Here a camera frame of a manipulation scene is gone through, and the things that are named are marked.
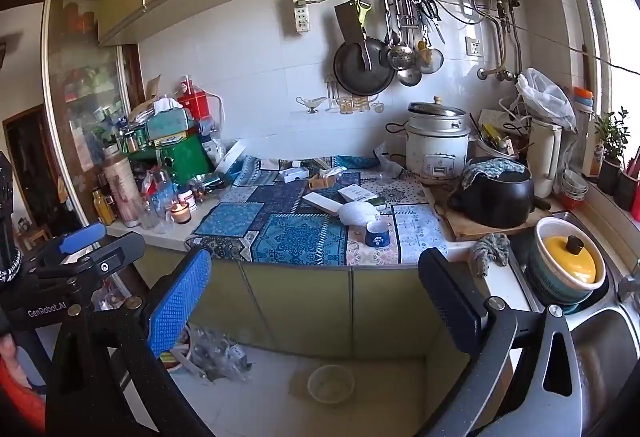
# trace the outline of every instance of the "stainless steel sink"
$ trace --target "stainless steel sink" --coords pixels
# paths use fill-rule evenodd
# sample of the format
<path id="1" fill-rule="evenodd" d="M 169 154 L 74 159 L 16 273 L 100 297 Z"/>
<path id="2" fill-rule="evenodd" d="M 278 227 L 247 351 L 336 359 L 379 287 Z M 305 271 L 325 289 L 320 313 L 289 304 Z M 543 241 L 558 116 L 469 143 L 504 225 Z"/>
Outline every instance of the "stainless steel sink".
<path id="1" fill-rule="evenodd" d="M 577 312 L 566 315 L 580 367 L 584 434 L 620 393 L 640 357 L 640 316 L 631 301 L 626 304 L 618 301 L 616 289 L 622 273 L 589 230 L 572 213 L 564 211 L 554 216 L 579 227 L 593 240 L 602 253 L 607 271 L 607 279 L 601 290 L 595 291 Z M 512 238 L 511 242 L 514 250 L 517 250 L 516 240 Z M 521 260 L 528 257 L 528 253 L 522 251 L 518 255 Z M 542 312 L 545 307 L 525 278 L 526 264 L 526 261 L 518 261 L 513 251 L 510 252 L 510 266 L 530 309 Z"/>
<path id="2" fill-rule="evenodd" d="M 580 368 L 582 430 L 587 431 L 620 393 L 638 360 L 623 315 L 606 309 L 571 332 Z"/>

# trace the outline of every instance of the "lit candle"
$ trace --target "lit candle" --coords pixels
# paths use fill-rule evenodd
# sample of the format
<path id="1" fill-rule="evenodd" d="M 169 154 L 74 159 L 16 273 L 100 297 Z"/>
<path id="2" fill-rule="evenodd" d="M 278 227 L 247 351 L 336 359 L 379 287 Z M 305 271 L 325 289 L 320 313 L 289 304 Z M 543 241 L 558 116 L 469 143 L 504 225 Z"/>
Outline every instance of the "lit candle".
<path id="1" fill-rule="evenodd" d="M 177 224 L 186 224 L 191 220 L 191 211 L 186 204 L 178 202 L 172 206 L 171 216 Z"/>

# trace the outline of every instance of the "rice cooker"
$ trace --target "rice cooker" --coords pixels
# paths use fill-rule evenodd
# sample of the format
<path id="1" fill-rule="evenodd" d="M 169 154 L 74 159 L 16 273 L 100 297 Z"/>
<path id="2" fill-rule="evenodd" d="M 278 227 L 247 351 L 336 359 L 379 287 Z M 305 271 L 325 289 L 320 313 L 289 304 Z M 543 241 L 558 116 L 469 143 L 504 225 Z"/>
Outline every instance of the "rice cooker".
<path id="1" fill-rule="evenodd" d="M 407 134 L 406 167 L 423 184 L 443 184 L 460 176 L 466 163 L 469 127 L 466 112 L 434 102 L 412 102 Z"/>

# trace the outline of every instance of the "power strip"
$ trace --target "power strip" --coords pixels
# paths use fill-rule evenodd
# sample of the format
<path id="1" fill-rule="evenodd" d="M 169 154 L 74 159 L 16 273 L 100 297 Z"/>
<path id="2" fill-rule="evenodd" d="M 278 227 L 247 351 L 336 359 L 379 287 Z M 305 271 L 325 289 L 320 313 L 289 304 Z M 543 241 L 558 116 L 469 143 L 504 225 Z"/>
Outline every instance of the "power strip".
<path id="1" fill-rule="evenodd" d="M 295 9 L 293 11 L 296 20 L 296 32 L 302 34 L 311 30 L 311 22 L 309 21 L 309 6 L 306 0 L 293 0 Z"/>

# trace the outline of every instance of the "dish towel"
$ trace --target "dish towel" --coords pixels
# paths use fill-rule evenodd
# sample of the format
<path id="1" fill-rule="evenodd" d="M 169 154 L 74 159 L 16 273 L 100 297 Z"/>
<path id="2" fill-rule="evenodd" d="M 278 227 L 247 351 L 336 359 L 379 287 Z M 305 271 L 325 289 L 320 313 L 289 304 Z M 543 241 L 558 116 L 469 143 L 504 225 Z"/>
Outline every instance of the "dish towel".
<path id="1" fill-rule="evenodd" d="M 480 174 L 495 178 L 499 177 L 503 172 L 524 173 L 524 170 L 525 167 L 522 164 L 508 159 L 501 159 L 499 157 L 489 159 L 488 161 L 470 164 L 462 172 L 462 189 L 466 190 Z"/>
<path id="2" fill-rule="evenodd" d="M 495 263 L 500 267 L 509 261 L 509 246 L 511 243 L 504 233 L 489 233 L 484 235 L 469 252 L 468 264 L 473 273 L 482 278 L 489 271 L 489 264 Z"/>

